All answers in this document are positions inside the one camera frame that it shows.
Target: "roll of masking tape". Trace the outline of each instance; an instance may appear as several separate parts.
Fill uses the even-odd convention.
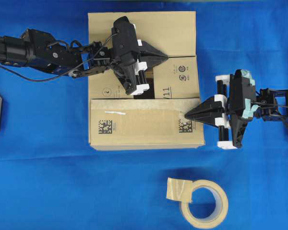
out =
[[[192,202],[192,193],[199,189],[206,188],[214,196],[216,207],[213,213],[206,218],[194,217],[189,209]],[[179,180],[168,178],[167,199],[180,202],[180,210],[185,219],[198,229],[211,229],[223,222],[228,211],[228,199],[224,190],[216,183],[208,180]]]

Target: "box flap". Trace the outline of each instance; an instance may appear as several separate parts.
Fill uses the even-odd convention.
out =
[[[104,42],[111,35],[113,22],[122,16],[135,24],[138,39],[169,57],[195,56],[195,11],[89,13],[90,42]]]
[[[203,125],[184,118],[199,103],[195,98],[91,100],[91,145],[203,145]]]

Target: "white plastic bracket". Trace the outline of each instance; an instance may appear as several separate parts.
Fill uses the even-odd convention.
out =
[[[143,46],[141,39],[138,39],[138,45],[139,45],[139,46]]]
[[[140,70],[147,70],[146,61],[139,62],[139,60],[134,65],[134,73],[135,75],[139,75]]]
[[[141,95],[146,90],[149,90],[149,84],[137,85],[136,90],[131,95]]]
[[[221,149],[224,150],[235,150],[237,147],[233,146],[232,141],[231,140],[225,140],[225,141],[218,141],[217,142],[217,146]]]

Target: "black cable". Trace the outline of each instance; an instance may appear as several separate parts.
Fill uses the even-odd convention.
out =
[[[4,67],[4,66],[1,66],[1,65],[0,65],[0,68],[1,68],[1,69],[4,69],[4,70],[6,70],[6,71],[8,71],[8,72],[10,72],[10,73],[13,73],[13,74],[17,75],[18,77],[21,77],[21,78],[23,78],[23,79],[25,79],[25,80],[27,80],[27,81],[32,81],[32,82],[45,82],[45,81],[51,81],[51,80],[55,80],[55,79],[59,78],[59,76],[56,76],[56,77],[53,77],[53,78],[47,78],[47,79],[42,79],[42,80],[35,80],[35,79],[27,78],[27,77],[25,77],[25,76],[23,76],[23,75],[15,72],[15,71],[11,70],[11,69],[8,69],[8,68]]]
[[[109,41],[113,36],[115,36],[115,35],[117,35],[117,34],[112,34],[111,36],[109,36],[109,37],[106,39],[106,41],[104,42],[104,44],[100,47],[100,49],[99,49],[90,59],[88,59],[88,60],[80,63],[80,64],[77,65],[75,68],[73,68],[73,69],[71,69],[71,70],[69,70],[69,71],[67,71],[67,72],[65,72],[65,73],[62,73],[62,74],[60,74],[60,75],[58,75],[58,76],[52,77],[52,78],[35,80],[35,79],[27,78],[27,77],[25,77],[25,76],[23,76],[23,75],[15,72],[15,71],[11,70],[11,69],[8,69],[8,68],[4,67],[4,66],[1,66],[1,65],[0,65],[0,68],[1,68],[1,69],[4,69],[4,70],[6,70],[6,71],[8,71],[8,72],[10,72],[10,73],[13,73],[13,74],[17,75],[18,77],[21,77],[22,79],[25,79],[25,80],[27,80],[27,81],[32,81],[32,82],[46,82],[46,81],[55,80],[55,79],[58,79],[58,78],[64,76],[65,74],[68,74],[68,73],[71,72],[71,71],[74,71],[75,69],[77,69],[77,68],[79,68],[81,65],[83,65],[84,63],[86,63],[86,62],[94,59],[94,57],[101,51],[101,49],[102,49],[102,48],[108,43],[108,41]]]
[[[80,47],[82,47],[82,44],[79,42],[79,41],[77,41],[77,40],[73,40],[72,42],[71,42],[71,48],[73,48],[73,44],[77,44],[77,46],[80,48]]]
[[[288,108],[287,105],[282,105],[282,104],[266,104],[266,103],[261,103],[261,102],[253,102],[253,104],[273,106],[271,108],[274,108],[275,106]]]

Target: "blue table surface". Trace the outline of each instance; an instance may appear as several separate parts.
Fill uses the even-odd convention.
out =
[[[215,75],[248,69],[260,88],[288,88],[288,0],[246,2],[112,2],[0,0],[0,36],[26,28],[88,43],[88,12],[196,11],[201,98]],[[25,76],[49,75],[30,68]],[[193,229],[177,202],[165,199],[167,177],[207,179],[229,199],[216,229],[288,229],[288,130],[253,120],[243,148],[216,147],[204,127],[198,149],[95,151],[88,144],[87,79],[24,81],[0,69],[0,230]],[[213,209],[193,196],[192,212]]]

